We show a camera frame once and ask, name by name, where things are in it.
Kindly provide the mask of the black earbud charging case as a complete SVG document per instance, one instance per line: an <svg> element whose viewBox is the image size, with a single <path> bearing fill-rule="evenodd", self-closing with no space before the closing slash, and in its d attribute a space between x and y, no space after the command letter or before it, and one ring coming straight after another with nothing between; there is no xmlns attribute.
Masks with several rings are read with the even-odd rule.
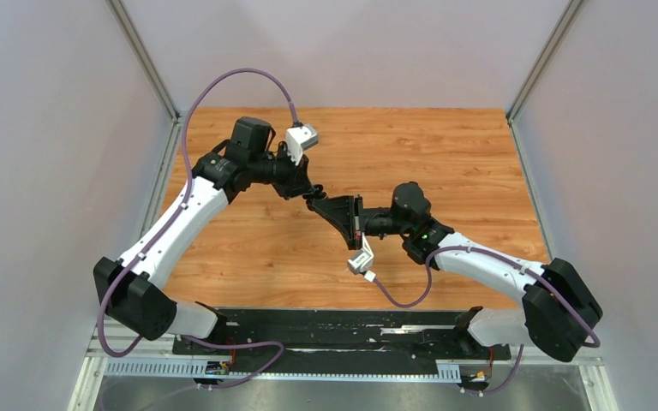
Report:
<svg viewBox="0 0 658 411"><path fill-rule="evenodd" d="M302 198L305 200L306 206L310 211L314 210L314 202L316 200L323 200L327 197L327 192L324 189L322 184L315 184L309 190L308 193L304 194Z"/></svg>

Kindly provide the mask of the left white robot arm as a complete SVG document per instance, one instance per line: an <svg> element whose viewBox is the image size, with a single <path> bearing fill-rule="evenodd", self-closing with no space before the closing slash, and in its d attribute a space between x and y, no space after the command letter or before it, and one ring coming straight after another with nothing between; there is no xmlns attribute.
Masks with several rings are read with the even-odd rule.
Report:
<svg viewBox="0 0 658 411"><path fill-rule="evenodd" d="M268 122L239 118L231 137L189 170L183 189L159 220L119 257L96 263L93 278L106 316L145 340L188 335L208 354L226 347L229 333L214 310L173 300L163 288L198 234L251 185L271 185L285 200L322 195L308 178L305 154L318 144L317 131L309 124L288 128L272 152L274 135Z"/></svg>

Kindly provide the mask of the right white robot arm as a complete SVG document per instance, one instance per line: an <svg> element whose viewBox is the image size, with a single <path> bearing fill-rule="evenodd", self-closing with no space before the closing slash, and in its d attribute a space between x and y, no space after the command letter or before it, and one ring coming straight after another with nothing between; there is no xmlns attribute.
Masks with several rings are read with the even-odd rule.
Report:
<svg viewBox="0 0 658 411"><path fill-rule="evenodd" d="M522 259L472 241L432 216L431 202L417 182L396 186L388 207L367 208L360 195L324 193L307 195L306 203L354 251L348 270L377 286L395 307L421 304L435 271L467 277L515 301L516 310L473 307L464 313L455 345L466 357L499 344L532 344L554 360L570 362L581 348L601 346L594 328L603 310L572 263ZM403 250L426 271L425 289L412 302L392 297L372 269L374 251L368 239L389 235L400 236Z"/></svg>

